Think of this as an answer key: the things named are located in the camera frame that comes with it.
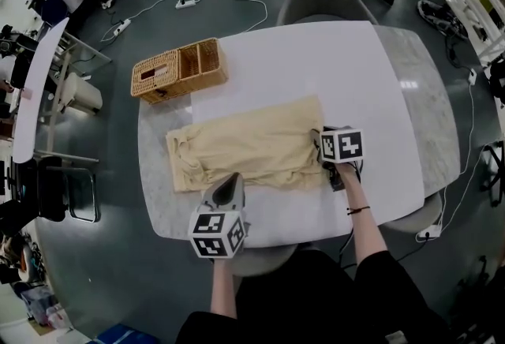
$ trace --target forearm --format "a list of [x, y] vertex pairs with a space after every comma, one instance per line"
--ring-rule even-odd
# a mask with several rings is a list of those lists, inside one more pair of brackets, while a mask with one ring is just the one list
[[214, 260], [211, 312], [237, 319], [234, 277], [226, 260]]
[[[350, 209], [368, 207], [365, 193], [354, 174], [341, 174], [346, 187], [347, 200]], [[354, 246], [356, 248], [356, 262], [359, 264], [366, 257], [376, 252], [387, 250], [386, 242], [373, 218], [370, 209], [363, 209], [351, 215], [354, 228]]]

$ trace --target gray chair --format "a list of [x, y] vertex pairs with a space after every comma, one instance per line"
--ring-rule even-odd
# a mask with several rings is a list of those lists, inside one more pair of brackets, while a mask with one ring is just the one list
[[378, 24], [361, 0], [285, 0], [277, 25], [337, 20]]
[[416, 234], [433, 225], [442, 213], [442, 198], [440, 193], [435, 193], [425, 199], [423, 208], [396, 219], [384, 223], [385, 227], [407, 234]]

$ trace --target folded fabric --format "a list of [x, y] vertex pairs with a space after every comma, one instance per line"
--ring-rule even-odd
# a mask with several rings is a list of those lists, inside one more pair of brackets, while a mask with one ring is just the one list
[[324, 182], [310, 130], [321, 130], [316, 96], [170, 131], [176, 192], [203, 190], [239, 172], [246, 184], [311, 189]]

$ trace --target gray floor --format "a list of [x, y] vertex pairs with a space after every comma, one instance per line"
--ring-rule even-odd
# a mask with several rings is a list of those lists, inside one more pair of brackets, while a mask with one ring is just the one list
[[[114, 19], [130, 17], [155, 1], [118, 0]], [[263, 1], [269, 18], [260, 27], [271, 27], [283, 0]], [[467, 74], [450, 65], [443, 36], [417, 15], [417, 0], [396, 0], [392, 7], [380, 0], [364, 1], [381, 24], [414, 30], [425, 42], [447, 86], [464, 163], [471, 124]], [[190, 312], [208, 309], [210, 263], [198, 260], [187, 242], [158, 237], [149, 221], [137, 159], [139, 101], [129, 95], [131, 69], [139, 60], [170, 48], [243, 31], [262, 14], [260, 6], [227, 0], [203, 0], [197, 7], [180, 11], [174, 9], [174, 1], [157, 5], [135, 19], [106, 49], [114, 63], [93, 73], [92, 83], [100, 88], [105, 102], [99, 115], [83, 118], [69, 113], [58, 125], [58, 148], [74, 155], [98, 156], [101, 161], [96, 168], [100, 222], [86, 224], [69, 218], [61, 223], [38, 221], [56, 294], [75, 326], [85, 334], [93, 336], [113, 323], [125, 323], [163, 342], [173, 342]], [[98, 45], [109, 23], [110, 17], [97, 11], [81, 37]], [[469, 44], [459, 44], [457, 52], [467, 65], [477, 64]], [[480, 147], [499, 137], [495, 104], [483, 77], [477, 80], [473, 97], [475, 131], [470, 169]], [[447, 217], [459, 202], [470, 173], [448, 189]], [[495, 256], [503, 239], [503, 206], [491, 208], [488, 194], [479, 193], [484, 177], [484, 165], [478, 166], [451, 228], [403, 262], [429, 305], [445, 317], [458, 281], [474, 269], [480, 255]], [[417, 247], [410, 235], [384, 233], [395, 256]], [[330, 239], [320, 246], [337, 258], [342, 242], [343, 238]], [[350, 246], [344, 264], [353, 260]]]

